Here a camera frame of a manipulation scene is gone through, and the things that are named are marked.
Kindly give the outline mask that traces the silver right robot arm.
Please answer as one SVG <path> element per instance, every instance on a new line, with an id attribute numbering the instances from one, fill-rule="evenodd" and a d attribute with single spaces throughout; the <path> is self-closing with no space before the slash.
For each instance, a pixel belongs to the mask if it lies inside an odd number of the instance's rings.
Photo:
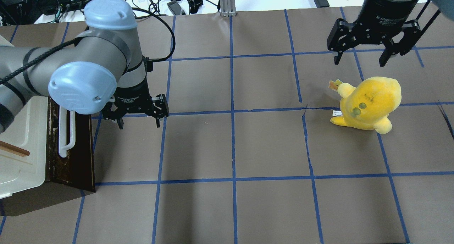
<path id="1" fill-rule="evenodd" d="M 357 45 L 384 45 L 379 65 L 394 55 L 405 55 L 416 45 L 433 21 L 442 13 L 453 20 L 453 0 L 427 0 L 438 10 L 424 28 L 418 19 L 408 20 L 419 0 L 364 0 L 355 22 L 337 19 L 327 38 L 327 48 L 338 65 L 342 54 Z"/>

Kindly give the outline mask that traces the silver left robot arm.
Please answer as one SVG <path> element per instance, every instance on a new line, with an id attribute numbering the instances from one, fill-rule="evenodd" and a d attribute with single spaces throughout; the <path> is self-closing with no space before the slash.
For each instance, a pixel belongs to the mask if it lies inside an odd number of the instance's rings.
<path id="1" fill-rule="evenodd" d="M 164 94 L 152 97 L 146 75 L 153 63 L 142 53 L 133 8 L 124 0 L 92 0 L 88 29 L 53 48 L 1 46 L 1 132 L 33 96 L 51 97 L 81 115 L 101 112 L 118 122 L 129 113 L 168 117 Z"/>

